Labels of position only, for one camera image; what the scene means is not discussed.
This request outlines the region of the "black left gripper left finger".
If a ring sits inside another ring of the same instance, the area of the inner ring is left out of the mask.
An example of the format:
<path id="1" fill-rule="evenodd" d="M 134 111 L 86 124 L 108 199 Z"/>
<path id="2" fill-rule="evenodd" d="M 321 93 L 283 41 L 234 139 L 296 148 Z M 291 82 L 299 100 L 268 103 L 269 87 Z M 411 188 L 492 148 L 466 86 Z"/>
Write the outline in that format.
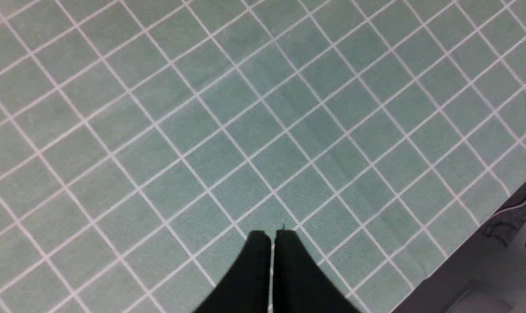
<path id="1" fill-rule="evenodd" d="M 195 312 L 268 312 L 270 265 L 269 236 L 262 230 L 251 231 L 232 266 Z"/>

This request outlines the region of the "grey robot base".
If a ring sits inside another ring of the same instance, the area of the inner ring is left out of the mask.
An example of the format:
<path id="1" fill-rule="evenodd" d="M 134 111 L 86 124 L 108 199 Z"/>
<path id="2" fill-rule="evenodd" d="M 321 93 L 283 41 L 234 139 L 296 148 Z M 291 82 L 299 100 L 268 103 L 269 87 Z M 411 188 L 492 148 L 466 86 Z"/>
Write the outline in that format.
<path id="1" fill-rule="evenodd" d="M 396 313 L 526 313 L 526 181 Z"/>

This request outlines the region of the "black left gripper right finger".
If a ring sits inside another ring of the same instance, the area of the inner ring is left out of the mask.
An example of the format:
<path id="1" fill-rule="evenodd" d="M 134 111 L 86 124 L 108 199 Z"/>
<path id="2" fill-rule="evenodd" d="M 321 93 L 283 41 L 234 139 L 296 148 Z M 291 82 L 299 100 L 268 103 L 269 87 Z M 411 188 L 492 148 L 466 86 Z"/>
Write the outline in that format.
<path id="1" fill-rule="evenodd" d="M 317 266 L 294 230 L 277 230 L 272 304 L 275 313 L 357 313 Z"/>

